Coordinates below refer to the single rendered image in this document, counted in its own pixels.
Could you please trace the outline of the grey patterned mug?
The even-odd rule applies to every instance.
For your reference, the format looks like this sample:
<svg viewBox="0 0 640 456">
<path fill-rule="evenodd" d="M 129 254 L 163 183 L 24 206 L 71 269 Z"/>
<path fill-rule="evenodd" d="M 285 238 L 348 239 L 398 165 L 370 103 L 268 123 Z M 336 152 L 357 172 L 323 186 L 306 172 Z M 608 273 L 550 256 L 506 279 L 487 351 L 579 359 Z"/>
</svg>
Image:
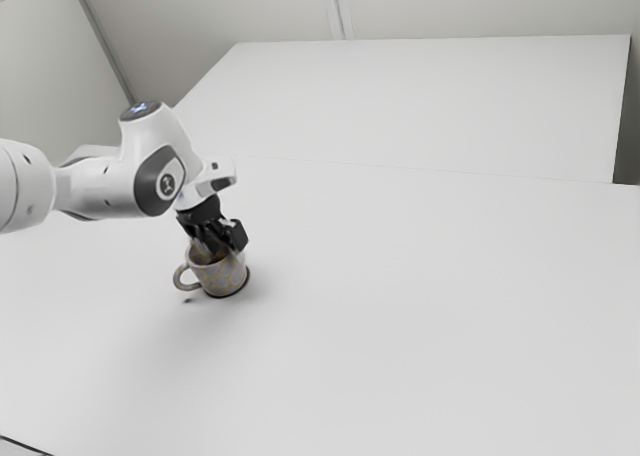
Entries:
<svg viewBox="0 0 640 456">
<path fill-rule="evenodd" d="M 173 284 L 181 291 L 202 289 L 209 297 L 223 299 L 240 292 L 248 283 L 250 270 L 243 252 L 219 248 L 211 253 L 191 241 L 184 262 L 173 273 Z"/>
</svg>

